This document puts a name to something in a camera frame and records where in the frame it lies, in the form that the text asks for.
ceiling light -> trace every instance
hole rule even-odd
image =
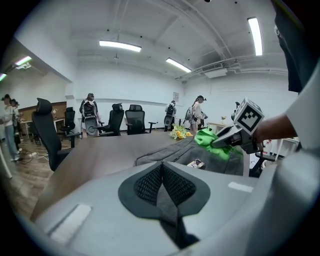
[[[248,18],[248,22],[249,22],[252,36],[253,36],[255,55],[260,56],[260,55],[262,55],[262,40],[261,40],[258,19],[255,17]]]
[[[179,69],[182,69],[183,71],[185,71],[185,72],[187,72],[187,73],[191,72],[191,70],[190,70],[189,68],[181,65],[180,63],[174,61],[174,60],[171,59],[171,58],[168,58],[168,59],[166,60],[166,62],[168,62],[168,63],[170,63],[170,64],[172,64],[172,65],[175,65],[176,67],[178,67]]]
[[[30,61],[30,60],[32,60],[32,58],[31,57],[29,57],[29,56],[27,56],[27,57],[24,57],[23,59],[20,59],[18,62],[16,62],[15,64],[17,65],[17,66],[20,66],[20,65],[22,65],[22,64],[24,64],[24,63],[26,63],[26,62],[28,62],[28,61]]]
[[[122,49],[127,49],[135,52],[140,52],[141,47],[140,46],[135,46],[132,44],[127,44],[123,42],[113,42],[113,41],[99,41],[100,46],[109,46],[109,47],[116,47],[116,48],[122,48]]]
[[[1,81],[2,79],[4,79],[6,76],[7,76],[6,74],[1,74],[1,75],[0,75],[0,81]]]

white wall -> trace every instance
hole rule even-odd
[[[32,73],[21,77],[10,75],[6,78],[10,79],[3,80],[1,83],[0,96],[9,94],[12,99],[19,102],[20,109],[36,106],[37,98],[46,99],[51,103],[66,101],[67,82],[51,72],[44,76]]]
[[[79,111],[81,101],[88,93],[93,93],[102,121],[108,123],[112,104],[122,103],[128,110],[130,104],[141,105],[145,111],[145,126],[148,122],[158,122],[153,127],[164,127],[165,106],[173,100],[173,93],[179,93],[178,112],[184,105],[184,88],[181,82],[159,73],[140,68],[105,63],[81,63],[77,70],[74,88],[68,87],[66,94],[75,91],[76,106]],[[121,130],[126,130],[122,122]]]
[[[296,92],[288,91],[288,77],[271,74],[232,74],[217,78],[201,77],[192,80],[185,87],[184,111],[193,104],[196,97],[207,99],[201,108],[209,118],[208,122],[221,123],[221,116],[227,116],[236,109],[235,102],[241,103],[245,97],[255,102],[265,118],[277,116],[298,97]]]
[[[70,42],[67,10],[61,2],[40,3],[14,36],[62,77],[74,81],[77,51]]]

green cloth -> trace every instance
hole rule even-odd
[[[195,135],[195,142],[205,150],[219,156],[221,159],[227,161],[229,160],[231,151],[239,153],[242,155],[242,152],[234,149],[232,146],[225,147],[213,147],[211,146],[211,142],[215,141],[218,138],[213,132],[208,129],[199,130]]]

bouquet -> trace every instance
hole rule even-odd
[[[169,136],[176,139],[184,139],[188,136],[193,136],[189,131],[186,130],[186,128],[181,125],[173,125],[173,130],[169,133]]]

sign on wall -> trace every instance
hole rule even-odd
[[[177,92],[173,93],[173,100],[175,101],[175,103],[179,102],[179,93]]]

